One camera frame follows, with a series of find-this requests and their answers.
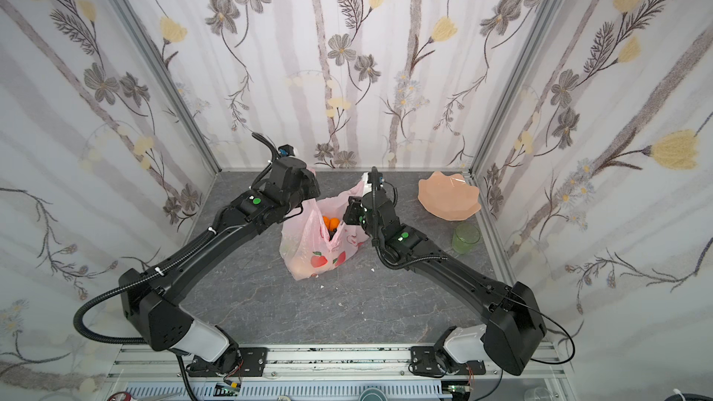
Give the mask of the pink plastic bag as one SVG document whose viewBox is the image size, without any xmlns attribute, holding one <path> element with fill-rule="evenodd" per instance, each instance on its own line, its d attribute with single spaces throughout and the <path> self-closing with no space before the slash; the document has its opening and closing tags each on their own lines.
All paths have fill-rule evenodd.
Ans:
<svg viewBox="0 0 713 401">
<path fill-rule="evenodd" d="M 282 224 L 280 255 L 295 280 L 315 278 L 341 267 L 369 237 L 358 226 L 347 226 L 343 216 L 349 197 L 362 193 L 361 176 L 333 197 L 307 200 L 302 210 L 289 213 Z M 336 217 L 341 224 L 331 236 L 322 217 Z"/>
</svg>

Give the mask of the pink scalloped bowl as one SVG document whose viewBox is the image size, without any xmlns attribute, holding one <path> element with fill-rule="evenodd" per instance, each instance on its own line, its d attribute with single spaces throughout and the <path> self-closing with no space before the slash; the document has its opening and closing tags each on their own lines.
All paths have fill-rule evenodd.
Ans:
<svg viewBox="0 0 713 401">
<path fill-rule="evenodd" d="M 465 221 L 478 213 L 480 189 L 461 174 L 446 176 L 436 171 L 419 181 L 418 200 L 423 208 L 446 221 Z"/>
</svg>

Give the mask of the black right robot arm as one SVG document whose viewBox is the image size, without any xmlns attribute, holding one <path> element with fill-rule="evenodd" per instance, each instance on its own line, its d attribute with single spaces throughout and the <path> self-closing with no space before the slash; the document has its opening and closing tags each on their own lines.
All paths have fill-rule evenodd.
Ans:
<svg viewBox="0 0 713 401">
<path fill-rule="evenodd" d="M 551 317 L 538 307 L 522 282 L 509 285 L 468 267 L 443 251 L 428 235 L 397 215 L 395 190 L 377 168 L 362 176 L 364 189 L 349 199 L 345 224 L 359 226 L 371 240 L 379 261 L 390 270 L 412 271 L 439 285 L 479 318 L 469 328 L 448 328 L 423 358 L 414 358 L 414 374 L 442 378 L 473 361 L 490 360 L 501 371 L 520 376 L 545 339 Z"/>
</svg>

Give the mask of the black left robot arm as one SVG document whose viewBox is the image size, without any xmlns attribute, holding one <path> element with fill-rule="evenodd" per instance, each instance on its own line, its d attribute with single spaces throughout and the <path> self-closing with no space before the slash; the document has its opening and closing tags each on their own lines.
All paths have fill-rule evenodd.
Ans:
<svg viewBox="0 0 713 401">
<path fill-rule="evenodd" d="M 156 352 L 193 355 L 211 373 L 227 376 L 243 362 L 241 349 L 224 330 L 197 319 L 180 305 L 191 290 L 230 254 L 272 226 L 282 224 L 319 196 L 319 183 L 293 146 L 275 146 L 265 136 L 254 139 L 270 152 L 267 166 L 247 191 L 216 214 L 212 224 L 165 260 L 143 272 L 130 269 L 117 288 L 96 296 L 74 314 L 83 337 L 109 345 L 148 345 Z M 95 306 L 120 298 L 136 337 L 113 337 L 91 330 L 85 315 Z"/>
</svg>

